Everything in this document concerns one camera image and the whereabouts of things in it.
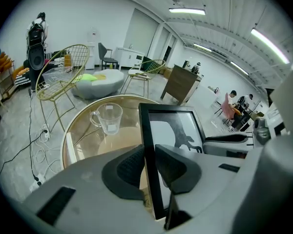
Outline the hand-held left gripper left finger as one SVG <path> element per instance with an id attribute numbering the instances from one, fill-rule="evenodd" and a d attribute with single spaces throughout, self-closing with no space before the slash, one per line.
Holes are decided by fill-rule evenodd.
<path id="1" fill-rule="evenodd" d="M 69 165 L 35 190 L 23 217 L 41 234 L 161 234 L 139 188 L 143 145 Z"/>

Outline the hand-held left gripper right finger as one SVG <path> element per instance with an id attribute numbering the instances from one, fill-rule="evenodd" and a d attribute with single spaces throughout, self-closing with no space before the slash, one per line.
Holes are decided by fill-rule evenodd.
<path id="1" fill-rule="evenodd" d="M 155 146 L 156 167 L 170 190 L 164 222 L 156 234 L 229 234 L 241 202 L 221 203 L 245 160 Z"/>

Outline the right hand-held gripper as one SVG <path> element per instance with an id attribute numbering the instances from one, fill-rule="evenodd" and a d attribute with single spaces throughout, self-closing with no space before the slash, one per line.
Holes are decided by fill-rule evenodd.
<path id="1" fill-rule="evenodd" d="M 235 234 L 293 234 L 293 70 L 271 94 L 289 135 L 266 143 L 249 192 L 233 223 Z M 252 136 L 206 137 L 207 155 L 245 158 L 254 148 Z"/>

